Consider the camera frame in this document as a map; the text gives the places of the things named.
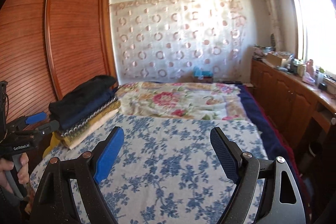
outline human hand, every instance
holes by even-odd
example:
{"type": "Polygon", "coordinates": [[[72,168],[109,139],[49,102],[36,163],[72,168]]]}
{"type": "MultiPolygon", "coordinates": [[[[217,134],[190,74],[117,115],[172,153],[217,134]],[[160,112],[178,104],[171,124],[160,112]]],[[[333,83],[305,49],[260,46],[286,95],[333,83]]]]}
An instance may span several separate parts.
{"type": "MultiPolygon", "coordinates": [[[[17,173],[17,177],[20,184],[26,184],[29,181],[29,174],[28,174],[28,156],[26,153],[23,153],[20,162],[21,162],[21,169],[17,173]]],[[[8,192],[13,193],[12,188],[10,187],[5,171],[10,171],[14,168],[14,163],[12,161],[5,160],[3,158],[0,159],[0,186],[4,187],[8,192]]]]}

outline navy blue bedspread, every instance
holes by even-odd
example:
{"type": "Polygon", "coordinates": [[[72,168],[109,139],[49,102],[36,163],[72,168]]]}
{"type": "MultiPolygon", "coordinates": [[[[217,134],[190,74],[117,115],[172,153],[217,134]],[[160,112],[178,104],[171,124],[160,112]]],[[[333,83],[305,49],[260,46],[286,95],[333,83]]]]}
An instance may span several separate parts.
{"type": "Polygon", "coordinates": [[[270,160],[274,160],[277,156],[282,156],[286,159],[286,162],[294,176],[296,185],[299,188],[301,197],[303,197],[301,192],[302,189],[300,180],[297,176],[295,168],[293,167],[295,163],[292,162],[292,159],[288,155],[286,148],[280,143],[280,140],[278,139],[273,128],[271,127],[269,122],[265,119],[263,113],[256,104],[254,98],[246,90],[245,86],[244,85],[237,85],[237,86],[241,90],[239,97],[246,111],[247,117],[251,120],[252,123],[254,123],[257,126],[258,130],[262,132],[260,137],[262,139],[268,158],[270,160]]]}

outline window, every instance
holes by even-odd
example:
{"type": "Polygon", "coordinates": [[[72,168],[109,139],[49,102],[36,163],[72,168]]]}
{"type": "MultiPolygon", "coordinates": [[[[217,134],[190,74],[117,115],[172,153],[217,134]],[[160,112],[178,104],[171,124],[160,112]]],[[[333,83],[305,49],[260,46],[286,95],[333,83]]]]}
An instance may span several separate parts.
{"type": "Polygon", "coordinates": [[[336,75],[336,12],[331,0],[294,0],[298,58],[336,75]]]}

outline blue floral bedsheet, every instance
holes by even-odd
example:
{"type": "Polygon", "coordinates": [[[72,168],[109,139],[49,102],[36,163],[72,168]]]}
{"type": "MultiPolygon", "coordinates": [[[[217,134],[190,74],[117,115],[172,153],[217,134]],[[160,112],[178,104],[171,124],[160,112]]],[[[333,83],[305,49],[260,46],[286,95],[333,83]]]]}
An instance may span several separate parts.
{"type": "MultiPolygon", "coordinates": [[[[247,121],[199,121],[117,114],[68,150],[55,147],[30,176],[36,191],[50,158],[77,158],[92,150],[108,133],[120,126],[125,141],[101,192],[119,224],[215,224],[231,198],[235,185],[229,180],[213,151],[209,134],[219,126],[242,151],[266,159],[255,125],[247,121]]],[[[245,223],[252,223],[260,201],[263,181],[258,180],[255,197],[245,223]]],[[[76,181],[72,181],[77,210],[89,223],[76,181]]]]}

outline metal screw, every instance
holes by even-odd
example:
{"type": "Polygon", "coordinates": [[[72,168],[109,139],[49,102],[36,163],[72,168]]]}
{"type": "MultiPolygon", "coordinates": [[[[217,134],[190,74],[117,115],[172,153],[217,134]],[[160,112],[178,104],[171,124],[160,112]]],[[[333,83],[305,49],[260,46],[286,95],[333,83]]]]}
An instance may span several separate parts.
{"type": "Polygon", "coordinates": [[[286,160],[283,157],[277,157],[277,161],[280,162],[281,164],[284,163],[286,160]]]}
{"type": "Polygon", "coordinates": [[[83,158],[84,158],[84,159],[90,158],[91,155],[92,155],[92,154],[91,154],[90,151],[86,151],[86,152],[83,153],[83,158]]]}
{"type": "Polygon", "coordinates": [[[50,159],[49,162],[50,162],[51,164],[55,164],[57,161],[58,161],[57,157],[53,157],[53,158],[50,159]]]}
{"type": "Polygon", "coordinates": [[[243,152],[243,157],[246,159],[252,158],[252,154],[250,152],[243,152]]]}

